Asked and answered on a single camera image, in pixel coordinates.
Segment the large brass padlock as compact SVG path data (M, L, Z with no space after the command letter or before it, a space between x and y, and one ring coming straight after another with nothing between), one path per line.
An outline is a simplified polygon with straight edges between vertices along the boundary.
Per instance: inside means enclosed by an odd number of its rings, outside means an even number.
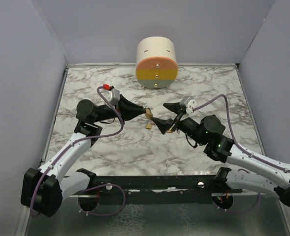
M148 119L148 118L153 118L153 114L151 112L151 109L146 107L145 108L145 117Z

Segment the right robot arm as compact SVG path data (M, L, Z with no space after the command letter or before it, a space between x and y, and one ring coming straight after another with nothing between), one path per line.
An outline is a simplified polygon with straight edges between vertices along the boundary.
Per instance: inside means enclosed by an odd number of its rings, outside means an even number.
M195 111L192 104L192 101L165 103L164 107L177 116L168 120L152 118L152 121L162 134L168 130L179 130L197 145L205 146L204 153L212 160L250 171L241 174L229 170L215 178L213 186L218 192L242 188L276 196L281 203L290 207L290 164L251 151L239 144L234 136L228 138L224 135L225 126L215 115L205 116L201 122L194 121L188 116Z

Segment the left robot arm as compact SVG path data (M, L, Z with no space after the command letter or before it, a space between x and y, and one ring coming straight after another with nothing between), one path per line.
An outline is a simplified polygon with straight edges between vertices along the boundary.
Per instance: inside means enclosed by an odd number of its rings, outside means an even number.
M123 126L125 121L146 113L144 107L122 95L116 105L106 102L98 106L88 99L81 100L76 111L78 123L65 146L47 163L38 169L29 168L24 174L21 204L29 207L32 217L39 214L51 217L70 195L81 190L85 194L94 192L96 182L86 173L79 172L70 178L65 175L82 154L105 137L97 122L118 118Z

